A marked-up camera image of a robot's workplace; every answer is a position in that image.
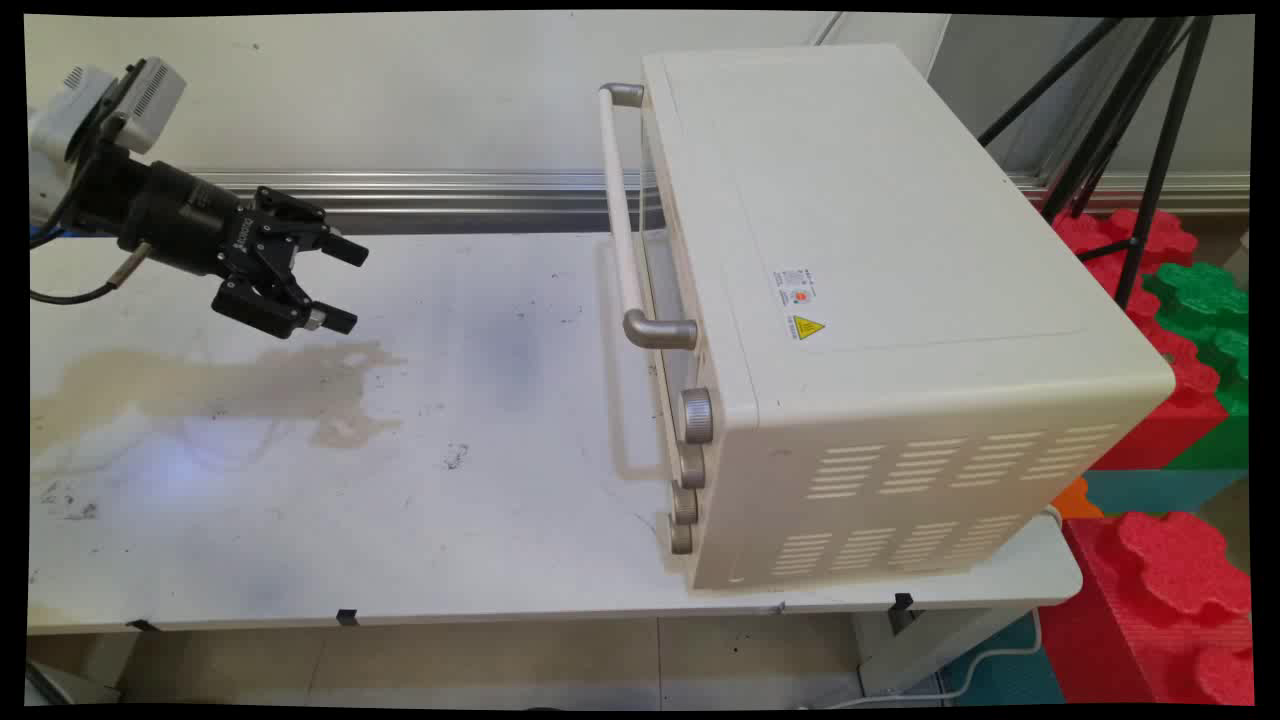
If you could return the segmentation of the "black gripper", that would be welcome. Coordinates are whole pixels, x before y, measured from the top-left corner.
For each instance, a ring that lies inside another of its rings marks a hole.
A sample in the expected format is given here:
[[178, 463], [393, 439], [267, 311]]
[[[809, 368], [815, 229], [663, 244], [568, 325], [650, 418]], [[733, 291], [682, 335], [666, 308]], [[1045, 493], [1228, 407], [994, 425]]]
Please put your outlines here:
[[[255, 201], [164, 161], [145, 165], [114, 143], [95, 143], [76, 173], [76, 227], [116, 237], [123, 283], [145, 260], [221, 279], [211, 309], [279, 340], [296, 331], [351, 333], [358, 316], [302, 290], [296, 258], [319, 251], [362, 266], [369, 249], [347, 240], [311, 202], [260, 186]], [[261, 234], [292, 245], [253, 245]]]

